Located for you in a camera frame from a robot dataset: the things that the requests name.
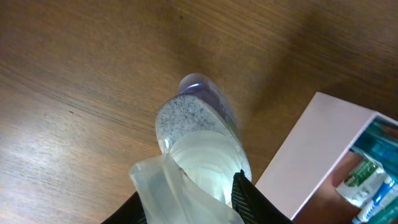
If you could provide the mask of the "clear pump soap bottle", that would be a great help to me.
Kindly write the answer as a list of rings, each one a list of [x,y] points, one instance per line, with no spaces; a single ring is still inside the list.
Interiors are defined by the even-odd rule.
[[[233,111],[206,76],[182,79],[155,119],[161,155],[135,163],[130,177],[147,223],[239,224],[233,177],[251,175]]]

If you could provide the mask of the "white cardboard box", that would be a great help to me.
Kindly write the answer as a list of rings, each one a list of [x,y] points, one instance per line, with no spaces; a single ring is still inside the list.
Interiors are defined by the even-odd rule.
[[[376,118],[397,124],[378,111],[315,93],[257,181],[257,189],[293,220]]]

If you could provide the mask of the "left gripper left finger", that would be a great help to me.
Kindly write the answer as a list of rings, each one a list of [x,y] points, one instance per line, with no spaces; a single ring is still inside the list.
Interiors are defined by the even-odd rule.
[[[147,224],[139,194],[135,192],[101,224]]]

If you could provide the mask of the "green white soap packet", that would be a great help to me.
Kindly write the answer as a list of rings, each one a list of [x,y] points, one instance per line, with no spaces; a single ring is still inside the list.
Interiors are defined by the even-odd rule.
[[[363,208],[377,192],[386,176],[382,167],[364,159],[335,190],[350,204]]]

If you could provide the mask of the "blue mouthwash bottle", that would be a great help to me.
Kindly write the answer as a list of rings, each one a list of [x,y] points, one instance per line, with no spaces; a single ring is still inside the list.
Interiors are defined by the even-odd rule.
[[[360,135],[350,151],[381,166],[397,182],[397,125],[376,118]]]

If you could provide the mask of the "blue white toothbrush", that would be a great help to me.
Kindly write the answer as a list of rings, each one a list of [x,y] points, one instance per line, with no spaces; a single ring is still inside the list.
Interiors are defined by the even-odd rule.
[[[351,224],[367,223],[373,216],[375,209],[379,206],[382,199],[390,192],[395,185],[395,181],[388,175],[373,198],[363,207],[363,209],[352,219]]]

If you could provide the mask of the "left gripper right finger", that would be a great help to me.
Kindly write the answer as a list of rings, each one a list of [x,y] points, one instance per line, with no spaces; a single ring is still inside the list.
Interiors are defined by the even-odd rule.
[[[293,224],[246,178],[243,170],[233,176],[231,203],[245,224]]]

